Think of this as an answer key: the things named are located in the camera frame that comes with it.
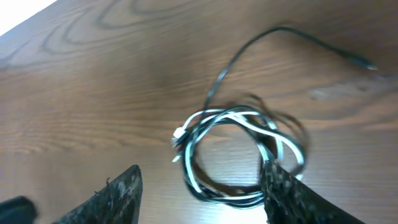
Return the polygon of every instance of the cable plug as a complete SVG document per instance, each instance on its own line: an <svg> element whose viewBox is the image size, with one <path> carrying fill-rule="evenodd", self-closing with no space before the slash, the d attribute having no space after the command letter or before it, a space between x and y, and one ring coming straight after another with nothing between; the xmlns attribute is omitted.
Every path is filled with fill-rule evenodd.
<svg viewBox="0 0 398 224"><path fill-rule="evenodd" d="M177 155L174 157L172 162L178 162L180 160L182 151L178 151Z"/></svg>
<svg viewBox="0 0 398 224"><path fill-rule="evenodd" d="M173 147L177 147L181 143L181 139L185 138L187 135L187 131L183 127L178 127L174 133L172 138Z"/></svg>
<svg viewBox="0 0 398 224"><path fill-rule="evenodd" d="M368 59L359 56L359 55L348 55L347 59L362 68L368 69L368 70L378 70L377 67L375 65L373 65L373 63L371 61L369 61Z"/></svg>

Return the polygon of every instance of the table surface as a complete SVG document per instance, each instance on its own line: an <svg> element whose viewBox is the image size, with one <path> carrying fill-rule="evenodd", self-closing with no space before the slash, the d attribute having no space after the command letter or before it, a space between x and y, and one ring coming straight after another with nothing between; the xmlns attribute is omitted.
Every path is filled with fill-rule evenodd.
<svg viewBox="0 0 398 224"><path fill-rule="evenodd" d="M0 200L27 195L49 223L138 164L139 223L265 223L262 208L196 201L170 137L232 54L283 24L380 70L279 32L244 54L214 105L255 94L294 116L311 140L303 182L366 223L396 223L397 10L393 0L58 0L0 37ZM227 184L255 183L258 155L231 126L200 147Z"/></svg>

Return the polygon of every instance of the black cable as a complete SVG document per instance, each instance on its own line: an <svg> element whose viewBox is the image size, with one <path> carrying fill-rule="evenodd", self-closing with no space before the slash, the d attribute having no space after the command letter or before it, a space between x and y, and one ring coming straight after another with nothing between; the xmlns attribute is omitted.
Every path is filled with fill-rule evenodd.
<svg viewBox="0 0 398 224"><path fill-rule="evenodd" d="M290 148L294 150L294 153L297 157L297 161L299 162L299 169L294 169L295 173L292 175L299 175L304 166L304 158L303 158L303 146L294 141L288 135L278 131L276 124L272 120L272 116L270 114L265 114L264 111L259 111L251 106L235 106L232 108L220 109L210 111L208 109L210 105L210 101L214 94L216 93L219 85L221 84L222 79L226 76L226 74L232 69L235 62L238 58L244 53L244 51L255 41L261 39L262 37L275 32L275 31L286 31L291 32L293 34L297 34L309 41L312 41L319 46L322 46L328 50L333 51L334 53L340 55L341 57L355 63L356 65L374 70L377 69L368 59L351 53L349 51L339 49L330 44L325 43L324 41L306 34L302 31L289 28L289 27L275 27L269 29L257 36L253 39L249 40L246 44L244 44L238 52L234 55L234 57L229 61L228 66L221 71L218 78L216 79L213 87L209 90L205 104L202 112L200 113L200 119L193 126L188 127L187 125L191 121L192 117L190 117L187 121L188 124L184 124L183 127L178 128L174 134L174 146L178 147L178 153L176 158L182 158L182 168L183 168L183 176L185 179L185 184L187 185L190 193L201 200L202 202L207 203L223 203L230 207L234 208L252 208L256 206L260 206L264 203L264 193L261 191L259 185L250 188L245 192L236 192L234 195L227 195L224 192L220 192L219 190L211 189L207 187L203 182L200 181L200 178L195 176L194 171L192 169L192 161L195 159L195 149L200 141L200 139L213 127L221 124L235 124L238 125L241 129L247 132L250 137L257 144L258 148L262 152L262 160L273 160L275 156L268 149L267 141L273 140L275 145L278 143L284 142ZM252 116L258 116L261 122L255 122L251 119ZM282 150L283 147L281 145L278 146L278 151Z"/></svg>

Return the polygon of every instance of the tangled cable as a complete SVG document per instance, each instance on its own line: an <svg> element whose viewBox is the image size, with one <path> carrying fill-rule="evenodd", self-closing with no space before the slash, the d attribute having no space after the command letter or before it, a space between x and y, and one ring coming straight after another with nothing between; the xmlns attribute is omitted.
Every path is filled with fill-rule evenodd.
<svg viewBox="0 0 398 224"><path fill-rule="evenodd" d="M216 190L212 186L206 185L204 181L201 181L200 178L195 175L193 161L195 159L195 150L197 148L197 144L213 126L221 124L235 124L247 132L256 143L262 157L260 172L263 170L265 161L274 159L281 160L283 158L283 143L286 144L291 148L291 150L293 150L293 153L297 159L297 167L290 173L297 179L301 179L302 177L301 172L305 165L305 156L303 153L304 146L289 135L278 130L278 126L274 121L275 116L248 105L234 106L226 109L209 109L210 101L217 91L222 79L232 69L232 66L238 60L241 54L255 41L278 30L291 32L304 37L307 40L310 40L328 50L333 51L343 58L348 59L360 67L370 70L377 69L369 60L360 55L356 55L354 53L331 46L309 34L289 27L275 27L269 29L255 36L255 38L244 44L238 50L235 56L229 61L226 69L221 71L221 73L218 75L213 87L207 94L203 109L191 115L191 117L186 120L184 125L177 128L174 132L173 147L178 147L178 151L173 162L177 162L179 159L182 159L183 176L187 188L195 198L201 200L202 202L223 203L234 208L254 208L264 204L264 192L261 191L261 188L258 185L254 188L250 188L250 190L236 191L233 195L231 195L227 194L226 192ZM198 116L198 121L190 126L190 123L192 123L193 120ZM271 153L269 145L267 145L268 139L273 139L275 143L274 145L276 146L277 150L276 158L275 155Z"/></svg>

